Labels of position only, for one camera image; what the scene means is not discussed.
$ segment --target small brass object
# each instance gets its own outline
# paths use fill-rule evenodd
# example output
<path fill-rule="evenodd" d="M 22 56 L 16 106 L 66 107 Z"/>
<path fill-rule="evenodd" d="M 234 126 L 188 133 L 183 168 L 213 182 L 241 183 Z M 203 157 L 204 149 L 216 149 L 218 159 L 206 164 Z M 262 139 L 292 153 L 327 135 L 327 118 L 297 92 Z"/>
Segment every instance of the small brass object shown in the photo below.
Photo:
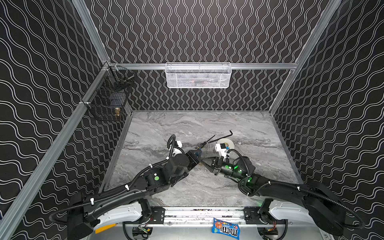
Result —
<path fill-rule="evenodd" d="M 115 116 L 116 117 L 120 117 L 120 112 L 121 112 L 120 108 L 115 108 Z"/>

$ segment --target black wire basket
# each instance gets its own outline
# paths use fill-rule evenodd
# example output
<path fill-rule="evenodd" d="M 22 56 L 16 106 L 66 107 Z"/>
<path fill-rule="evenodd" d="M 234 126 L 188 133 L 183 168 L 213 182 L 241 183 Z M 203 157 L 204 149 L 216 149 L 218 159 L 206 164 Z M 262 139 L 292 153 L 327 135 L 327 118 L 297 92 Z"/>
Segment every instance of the black wire basket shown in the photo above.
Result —
<path fill-rule="evenodd" d="M 133 72 L 123 79 L 111 74 L 104 76 L 93 93 L 92 101 L 86 104 L 92 116 L 98 121 L 125 121 L 127 112 L 124 106 L 133 81 Z"/>

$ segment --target black wavy patterned wall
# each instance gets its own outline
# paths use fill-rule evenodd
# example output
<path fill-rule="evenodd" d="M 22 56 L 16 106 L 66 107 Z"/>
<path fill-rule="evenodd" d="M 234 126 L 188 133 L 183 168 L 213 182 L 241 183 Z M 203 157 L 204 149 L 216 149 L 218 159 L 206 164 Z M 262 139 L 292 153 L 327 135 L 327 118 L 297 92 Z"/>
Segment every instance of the black wavy patterned wall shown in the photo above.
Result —
<path fill-rule="evenodd" d="M 67 207 L 76 192 L 98 193 L 123 125 L 98 122 L 86 113 L 12 239 L 66 239 L 66 227 L 48 217 Z"/>
<path fill-rule="evenodd" d="M 340 239 L 384 239 L 384 1 L 344 0 L 275 119 L 304 182 L 366 221 Z"/>
<path fill-rule="evenodd" d="M 291 63 L 328 0 L 85 2 L 115 63 Z"/>
<path fill-rule="evenodd" d="M 118 77 L 125 75 L 119 68 Z M 289 70 L 236 70 L 225 89 L 168 88 L 164 71 L 143 70 L 129 94 L 135 110 L 263 110 L 268 111 Z"/>
<path fill-rule="evenodd" d="M 69 0 L 0 0 L 0 219 L 101 63 Z"/>

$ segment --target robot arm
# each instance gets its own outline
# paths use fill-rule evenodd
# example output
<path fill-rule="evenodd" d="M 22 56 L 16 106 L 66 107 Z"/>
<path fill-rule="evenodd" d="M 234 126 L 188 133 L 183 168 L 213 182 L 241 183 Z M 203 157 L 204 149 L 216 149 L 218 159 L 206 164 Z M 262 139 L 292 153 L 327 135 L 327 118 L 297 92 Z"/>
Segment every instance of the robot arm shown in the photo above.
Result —
<path fill-rule="evenodd" d="M 216 145 L 217 151 L 223 151 L 225 146 Z M 229 162 L 229 152 L 234 151 L 239 158 L 235 164 Z M 281 199 L 292 202 L 308 210 L 309 215 L 313 218 L 314 223 L 322 230 L 335 235 L 342 236 L 344 227 L 363 228 L 364 222 L 354 211 L 345 207 L 341 199 L 330 191 L 320 182 L 312 182 L 311 184 L 291 184 L 271 180 L 261 175 L 253 173 L 255 167 L 248 157 L 241 156 L 239 152 L 230 149 L 222 157 L 208 157 L 199 159 L 200 162 L 213 174 L 223 174 L 226 178 L 230 178 L 237 182 L 239 190 L 247 196 L 268 196 L 274 199 Z M 272 223 L 275 220 L 281 220 L 278 216 L 274 216 L 271 212 L 273 205 L 271 200 L 266 199 L 263 203 L 264 212 L 259 212 L 260 219 L 266 223 Z M 345 224 L 346 213 L 354 215 L 360 224 Z"/>
<path fill-rule="evenodd" d="M 142 214 L 138 217 L 141 217 L 140 222 L 144 222 L 150 217 L 151 208 L 148 201 L 143 200 L 143 198 L 165 191 L 188 176 L 189 171 L 199 163 L 197 158 L 199 153 L 201 154 L 201 150 L 192 150 L 186 154 L 171 156 L 162 162 L 149 166 L 148 169 L 143 169 L 126 185 L 100 194 L 85 196 L 82 193 L 77 193 L 71 197 L 70 207 L 52 213 L 50 220 L 59 224 L 66 224 L 68 226 L 68 239 L 77 240 L 91 234 L 94 227 L 99 225 L 100 217 L 103 214 L 109 213 L 120 205 L 140 200 Z M 66 222 L 55 219 L 58 213 L 65 211 L 67 211 Z"/>
<path fill-rule="evenodd" d="M 201 147 L 184 153 L 174 135 L 168 140 L 167 146 L 170 153 L 166 160 L 141 170 L 131 182 L 125 185 L 95 195 L 85 196 L 83 193 L 73 195 L 70 206 L 52 213 L 50 220 L 68 226 L 68 240 L 81 239 L 91 234 L 94 229 L 111 223 L 146 222 L 152 212 L 148 201 L 144 198 L 173 187 L 201 162 L 215 175 L 221 173 L 224 177 L 235 181 L 239 190 L 247 196 L 269 196 L 307 209 L 307 217 L 310 216 L 319 228 L 330 234 L 341 236 L 344 227 L 364 227 L 360 216 L 346 208 L 336 195 L 319 182 L 311 185 L 290 184 L 265 178 L 253 173 L 255 167 L 248 157 L 241 156 L 234 149 L 228 150 L 220 144 L 217 144 L 216 150 L 221 157 L 208 158 L 200 158 Z M 236 163 L 229 162 L 230 152 L 238 154 Z M 279 207 L 276 207 L 277 204 L 274 202 L 273 199 L 266 199 L 262 207 L 250 215 L 254 215 L 254 219 L 265 224 L 287 219 L 286 215 L 278 214 L 281 211 L 276 211 Z M 66 222 L 55 219 L 57 214 L 64 212 L 67 212 Z M 360 224 L 345 224 L 346 212 L 357 217 Z"/>

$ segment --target wire mesh basket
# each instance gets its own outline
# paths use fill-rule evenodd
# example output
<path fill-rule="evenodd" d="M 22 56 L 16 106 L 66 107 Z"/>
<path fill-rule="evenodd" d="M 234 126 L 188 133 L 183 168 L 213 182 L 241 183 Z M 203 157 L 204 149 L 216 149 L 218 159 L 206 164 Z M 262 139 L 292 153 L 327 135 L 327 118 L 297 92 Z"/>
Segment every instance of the wire mesh basket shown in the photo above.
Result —
<path fill-rule="evenodd" d="M 124 78 L 113 75 L 104 76 L 98 88 L 93 93 L 87 108 L 98 121 L 125 121 L 127 113 L 124 109 L 128 99 L 128 89 L 134 81 L 134 74 Z"/>
<path fill-rule="evenodd" d="M 227 88 L 230 63 L 166 63 L 169 88 Z"/>

